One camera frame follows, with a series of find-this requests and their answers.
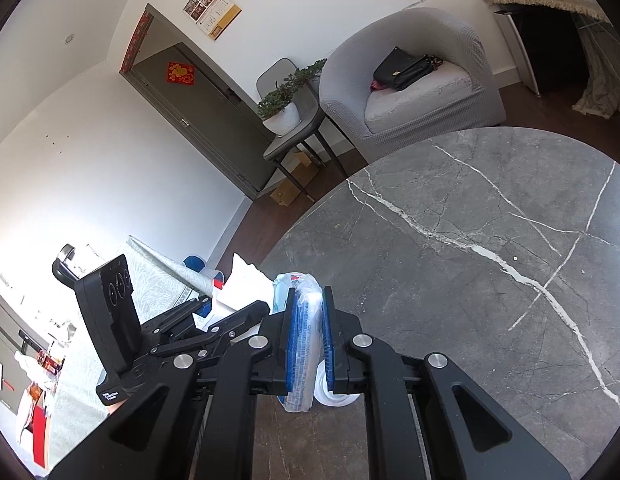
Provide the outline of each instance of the round table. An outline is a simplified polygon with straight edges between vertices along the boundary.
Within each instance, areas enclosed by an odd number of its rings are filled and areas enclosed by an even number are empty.
[[[261,268],[331,285],[397,352],[447,354],[573,478],[618,428],[620,166],[586,144],[511,127],[419,142],[337,186]],[[264,478],[367,477],[361,401],[259,420]]]

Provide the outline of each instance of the dark wood floor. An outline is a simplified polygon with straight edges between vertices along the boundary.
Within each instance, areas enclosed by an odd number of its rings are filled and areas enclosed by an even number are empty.
[[[582,90],[570,87],[539,98],[521,83],[502,88],[501,98],[508,117],[503,124],[538,128],[572,137],[619,160],[620,114],[606,120],[575,112],[571,106],[578,101]],[[339,160],[348,174],[356,173],[367,165],[357,150],[344,153]],[[334,163],[329,162],[308,184],[307,189],[318,200],[342,181],[343,177]],[[312,203],[303,195],[299,195],[289,207],[277,205],[267,195],[254,200],[221,258],[218,269],[229,276],[234,253],[258,266],[285,232],[311,206]]]

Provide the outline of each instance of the handbag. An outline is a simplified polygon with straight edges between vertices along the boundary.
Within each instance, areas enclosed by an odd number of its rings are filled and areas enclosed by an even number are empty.
[[[375,80],[395,90],[405,90],[443,63],[436,56],[414,57],[395,46],[375,70]]]

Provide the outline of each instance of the silver screw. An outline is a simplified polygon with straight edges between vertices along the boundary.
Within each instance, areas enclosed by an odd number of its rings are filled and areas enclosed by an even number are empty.
[[[180,368],[181,370],[185,370],[192,366],[194,362],[194,358],[190,354],[181,354],[174,357],[174,366],[176,368]]]
[[[352,338],[352,342],[355,346],[366,348],[372,345],[372,338],[368,334],[357,334]]]
[[[267,337],[264,335],[253,335],[250,337],[248,344],[252,348],[265,348],[267,345]]]
[[[447,365],[447,357],[443,354],[430,354],[427,358],[427,362],[430,363],[430,366],[435,368],[443,368]]]

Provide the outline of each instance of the gray door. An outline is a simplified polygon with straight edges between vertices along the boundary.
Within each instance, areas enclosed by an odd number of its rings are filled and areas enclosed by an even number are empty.
[[[20,351],[23,345],[23,334],[32,338],[35,345],[46,347],[43,338],[27,326],[0,295],[0,364],[3,368],[0,400],[14,413],[18,411],[23,391],[31,382],[14,359],[14,352]],[[26,346],[26,354],[36,357],[30,346]]]
[[[221,91],[209,75],[202,72],[203,62],[179,43],[136,64],[132,75],[146,87],[154,100],[181,122],[179,131],[231,180],[238,178],[256,192],[264,189],[274,167],[263,159],[273,133],[255,124],[251,110],[242,110]],[[193,86],[167,81],[168,64],[193,64]]]

